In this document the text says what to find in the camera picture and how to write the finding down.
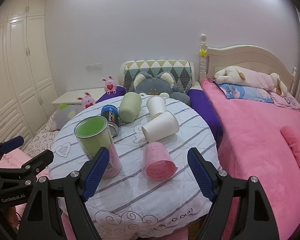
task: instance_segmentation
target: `plush dog toy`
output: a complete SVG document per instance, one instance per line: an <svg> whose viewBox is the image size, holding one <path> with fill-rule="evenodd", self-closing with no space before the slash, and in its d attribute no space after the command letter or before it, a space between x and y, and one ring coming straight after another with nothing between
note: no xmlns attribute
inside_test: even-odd
<svg viewBox="0 0 300 240"><path fill-rule="evenodd" d="M137 94L173 98L191 106L188 95L174 91L177 84L170 72L162 72L156 77L152 77L147 72L140 72L135 77L133 86Z"/></svg>
<svg viewBox="0 0 300 240"><path fill-rule="evenodd" d="M276 73L270 75L250 69L229 66L214 74L217 84L229 83L273 91L280 96L286 96L288 89Z"/></svg>

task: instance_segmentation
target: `headboard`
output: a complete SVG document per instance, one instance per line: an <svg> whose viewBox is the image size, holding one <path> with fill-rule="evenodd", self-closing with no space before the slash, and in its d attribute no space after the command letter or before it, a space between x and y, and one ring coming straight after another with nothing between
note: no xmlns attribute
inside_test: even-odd
<svg viewBox="0 0 300 240"><path fill-rule="evenodd" d="M217 71L235 65L266 74L277 73L292 94L296 67L292 74L289 73L276 55L262 47L237 45L222 49L208 48L206 39L206 35L202 34L200 49L208 50L205 56L200 57L200 83L206 77L213 78Z"/></svg>

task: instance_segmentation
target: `green cup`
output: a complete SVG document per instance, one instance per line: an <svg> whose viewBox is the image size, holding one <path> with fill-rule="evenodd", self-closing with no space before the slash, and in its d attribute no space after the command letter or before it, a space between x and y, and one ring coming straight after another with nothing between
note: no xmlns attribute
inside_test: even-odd
<svg viewBox="0 0 300 240"><path fill-rule="evenodd" d="M110 149L113 145L107 119L103 116L92 116L79 122L74 128L74 134L89 160L101 147Z"/></svg>
<svg viewBox="0 0 300 240"><path fill-rule="evenodd" d="M119 106L119 118L123 122L133 122L140 113L141 96L135 92L126 93Z"/></svg>

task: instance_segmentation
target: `yellow star ornament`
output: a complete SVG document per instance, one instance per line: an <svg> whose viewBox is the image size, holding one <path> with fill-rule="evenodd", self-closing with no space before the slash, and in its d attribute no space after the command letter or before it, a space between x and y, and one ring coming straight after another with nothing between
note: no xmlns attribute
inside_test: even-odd
<svg viewBox="0 0 300 240"><path fill-rule="evenodd" d="M207 50L200 49L199 53L200 53L200 57L205 57L207 55Z"/></svg>

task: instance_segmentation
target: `pink bunny toy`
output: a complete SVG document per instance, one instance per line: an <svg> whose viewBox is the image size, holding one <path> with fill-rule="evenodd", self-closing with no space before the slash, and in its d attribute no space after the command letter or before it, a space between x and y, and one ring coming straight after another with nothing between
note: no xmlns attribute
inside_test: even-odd
<svg viewBox="0 0 300 240"><path fill-rule="evenodd" d="M111 92L113 92L114 94L117 92L117 85L114 83L111 76L109 76L108 80L106 80L105 78L103 78L102 80L106 82L105 91L107 92L108 95Z"/></svg>
<svg viewBox="0 0 300 240"><path fill-rule="evenodd" d="M85 92L84 94L86 95L84 98L77 98L77 100L81 100L83 109L86 109L89 106L93 106L96 102L88 92Z"/></svg>

